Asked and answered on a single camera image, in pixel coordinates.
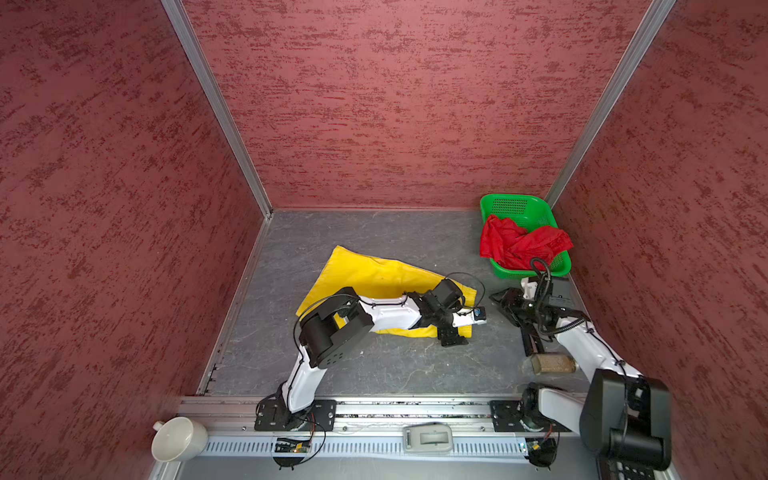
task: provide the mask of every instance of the red textured wall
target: red textured wall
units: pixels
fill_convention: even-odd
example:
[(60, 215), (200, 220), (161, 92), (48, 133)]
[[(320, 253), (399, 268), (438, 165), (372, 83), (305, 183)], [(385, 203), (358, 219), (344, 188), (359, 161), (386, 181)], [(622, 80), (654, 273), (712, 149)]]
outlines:
[(260, 223), (159, 1), (0, 15), (0, 477), (144, 479)]
[(768, 478), (767, 51), (768, 3), (678, 0), (555, 210), (685, 478)]
[(187, 0), (277, 207), (544, 196), (649, 1)]

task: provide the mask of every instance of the red cloth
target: red cloth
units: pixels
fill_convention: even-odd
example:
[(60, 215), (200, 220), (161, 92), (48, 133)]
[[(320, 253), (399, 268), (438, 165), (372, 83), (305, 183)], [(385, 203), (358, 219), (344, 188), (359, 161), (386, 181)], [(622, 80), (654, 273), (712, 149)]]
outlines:
[(559, 228), (539, 227), (528, 233), (511, 218), (490, 215), (480, 236), (480, 257), (492, 258), (508, 270), (530, 270), (532, 258), (550, 264), (558, 253), (573, 246), (568, 234)]

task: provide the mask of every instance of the green basket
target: green basket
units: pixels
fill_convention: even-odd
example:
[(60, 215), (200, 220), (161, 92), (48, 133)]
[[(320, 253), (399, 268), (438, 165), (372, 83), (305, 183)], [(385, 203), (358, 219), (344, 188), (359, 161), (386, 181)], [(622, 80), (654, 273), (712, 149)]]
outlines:
[[(489, 194), (480, 199), (480, 212), (483, 225), (489, 215), (499, 218), (511, 218), (520, 227), (529, 232), (544, 225), (557, 227), (552, 210), (539, 197), (533, 195)], [(525, 278), (535, 276), (533, 270), (507, 270), (491, 259), (491, 265), (496, 276), (500, 278)], [(549, 266), (553, 276), (566, 276), (571, 271), (571, 258), (568, 252), (557, 255)]]

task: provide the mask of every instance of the yellow fabric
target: yellow fabric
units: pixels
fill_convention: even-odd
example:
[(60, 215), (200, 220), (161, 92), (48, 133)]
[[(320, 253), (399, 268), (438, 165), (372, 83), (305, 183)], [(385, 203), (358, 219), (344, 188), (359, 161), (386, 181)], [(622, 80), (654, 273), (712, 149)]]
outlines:
[[(403, 292), (424, 293), (435, 288), (443, 278), (442, 275), (416, 268), (398, 260), (368, 257), (337, 246), (333, 249), (331, 257), (314, 286), (304, 297), (296, 315), (300, 315), (308, 306), (328, 295), (333, 295), (345, 286), (351, 286), (359, 295), (370, 298), (396, 298), (401, 296)], [(467, 305), (474, 305), (477, 291), (455, 280), (453, 282), (462, 289)], [(336, 322), (339, 327), (344, 325), (344, 320), (338, 315)], [(436, 337), (437, 327), (430, 325), (411, 330), (387, 329), (379, 330), (377, 333), (389, 333), (411, 338)], [(458, 334), (467, 338), (471, 337), (472, 326), (460, 326)]]

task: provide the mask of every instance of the black mounting plate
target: black mounting plate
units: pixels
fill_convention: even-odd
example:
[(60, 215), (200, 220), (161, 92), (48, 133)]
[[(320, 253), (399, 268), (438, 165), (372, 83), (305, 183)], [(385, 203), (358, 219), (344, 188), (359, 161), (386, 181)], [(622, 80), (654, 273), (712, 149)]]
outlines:
[(287, 413), (279, 399), (263, 400), (257, 407), (253, 429), (257, 432), (308, 432), (312, 424), (303, 419), (311, 420), (312, 415), (319, 423), (318, 429), (332, 431), (336, 400), (315, 400), (308, 409), (294, 414)]
[[(518, 400), (491, 400), (488, 402), (491, 407), (491, 419), (493, 420), (494, 432), (524, 432), (531, 433), (521, 423), (522, 415), (520, 413)], [(548, 429), (542, 429), (539, 432), (547, 433)], [(564, 426), (552, 420), (553, 432), (570, 432)]]

